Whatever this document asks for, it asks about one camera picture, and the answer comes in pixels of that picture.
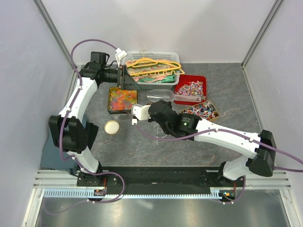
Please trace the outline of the clear plastic scoop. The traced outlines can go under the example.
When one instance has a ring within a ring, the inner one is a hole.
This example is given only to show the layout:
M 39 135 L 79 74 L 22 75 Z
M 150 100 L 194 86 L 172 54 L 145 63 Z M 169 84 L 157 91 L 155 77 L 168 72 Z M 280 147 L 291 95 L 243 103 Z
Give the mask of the clear plastic scoop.
M 177 95 L 168 89 L 153 89 L 146 94 L 148 100 L 151 102 L 158 102 L 163 100 L 165 102 L 172 101 L 184 101 L 184 102 L 202 102 L 201 96 L 188 96 L 188 95 Z

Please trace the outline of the gold gummy candy tin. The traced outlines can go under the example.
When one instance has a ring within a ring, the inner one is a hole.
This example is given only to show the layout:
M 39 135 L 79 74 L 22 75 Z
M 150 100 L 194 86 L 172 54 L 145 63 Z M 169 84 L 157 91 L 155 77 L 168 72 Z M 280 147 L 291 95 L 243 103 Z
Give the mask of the gold gummy candy tin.
M 109 114 L 129 114 L 132 106 L 137 102 L 137 90 L 122 90 L 118 87 L 110 87 L 107 111 Z

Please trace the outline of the gold lollipop tin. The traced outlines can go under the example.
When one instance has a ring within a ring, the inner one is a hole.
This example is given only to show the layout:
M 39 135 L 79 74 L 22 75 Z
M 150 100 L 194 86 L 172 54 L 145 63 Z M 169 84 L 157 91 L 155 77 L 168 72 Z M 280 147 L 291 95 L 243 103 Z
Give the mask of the gold lollipop tin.
M 200 117 L 201 119 L 206 119 L 212 121 L 217 119 L 220 114 L 214 104 L 210 100 L 206 100 L 202 103 L 187 107 L 180 111 L 182 114 L 193 114 Z

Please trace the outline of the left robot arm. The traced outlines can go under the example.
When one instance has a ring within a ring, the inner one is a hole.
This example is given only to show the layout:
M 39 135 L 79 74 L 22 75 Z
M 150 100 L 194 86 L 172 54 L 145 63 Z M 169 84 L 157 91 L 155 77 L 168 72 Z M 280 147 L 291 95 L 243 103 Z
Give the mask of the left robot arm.
M 82 122 L 87 106 L 102 83 L 115 83 L 122 90 L 141 89 L 125 65 L 112 69 L 108 59 L 109 54 L 105 52 L 91 52 L 90 61 L 79 71 L 76 87 L 66 106 L 48 120 L 53 143 L 59 148 L 61 159 L 74 160 L 80 170 L 88 174 L 87 180 L 93 186 L 101 185 L 104 175 L 100 162 L 90 151 L 98 126 Z

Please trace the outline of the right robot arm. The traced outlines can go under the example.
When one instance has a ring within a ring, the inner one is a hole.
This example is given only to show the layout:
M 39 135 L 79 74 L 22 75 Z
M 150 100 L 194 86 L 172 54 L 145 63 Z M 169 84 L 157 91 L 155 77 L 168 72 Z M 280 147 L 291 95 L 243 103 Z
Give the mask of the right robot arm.
M 249 173 L 271 177 L 274 172 L 276 143 L 270 131 L 249 133 L 220 126 L 199 116 L 176 113 L 169 102 L 160 100 L 146 109 L 147 119 L 155 121 L 165 134 L 175 138 L 207 142 L 241 154 L 220 165 L 217 181 L 228 186 Z

